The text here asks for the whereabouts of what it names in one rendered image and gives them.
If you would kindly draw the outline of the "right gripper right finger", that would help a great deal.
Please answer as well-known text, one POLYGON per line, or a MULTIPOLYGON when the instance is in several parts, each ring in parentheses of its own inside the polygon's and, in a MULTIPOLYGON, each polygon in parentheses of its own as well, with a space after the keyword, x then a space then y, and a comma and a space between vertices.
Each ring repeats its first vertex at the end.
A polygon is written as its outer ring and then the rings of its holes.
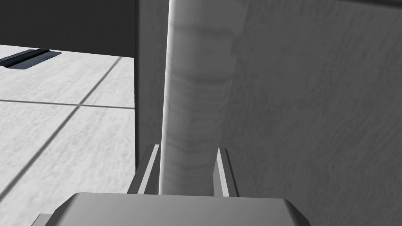
POLYGON ((228 150, 218 148, 213 172, 213 191, 216 197, 239 197, 228 150))

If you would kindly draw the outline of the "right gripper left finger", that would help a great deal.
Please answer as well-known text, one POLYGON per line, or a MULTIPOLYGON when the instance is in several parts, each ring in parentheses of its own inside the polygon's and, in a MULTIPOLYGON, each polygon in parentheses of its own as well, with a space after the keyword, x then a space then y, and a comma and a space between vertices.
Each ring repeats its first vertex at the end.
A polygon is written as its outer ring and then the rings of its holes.
POLYGON ((160 145, 149 145, 139 161, 128 194, 157 195, 159 192, 160 145))

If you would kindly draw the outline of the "grey bar handle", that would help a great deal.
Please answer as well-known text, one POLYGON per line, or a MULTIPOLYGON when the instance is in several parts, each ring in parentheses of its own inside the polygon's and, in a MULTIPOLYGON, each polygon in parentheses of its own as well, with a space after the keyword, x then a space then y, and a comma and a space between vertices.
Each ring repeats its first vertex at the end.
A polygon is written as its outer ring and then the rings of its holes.
POLYGON ((160 195, 210 192, 248 4, 169 1, 160 195))

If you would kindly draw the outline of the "grey cupboard door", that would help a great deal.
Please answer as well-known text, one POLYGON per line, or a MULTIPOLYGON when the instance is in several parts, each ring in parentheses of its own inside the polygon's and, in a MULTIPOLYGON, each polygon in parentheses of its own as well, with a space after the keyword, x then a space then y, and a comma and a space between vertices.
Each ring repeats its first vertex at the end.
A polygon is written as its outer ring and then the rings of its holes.
MULTIPOLYGON (((162 139, 170 0, 136 0, 137 148, 162 139)), ((242 197, 402 226, 402 0, 249 0, 218 148, 242 197)))

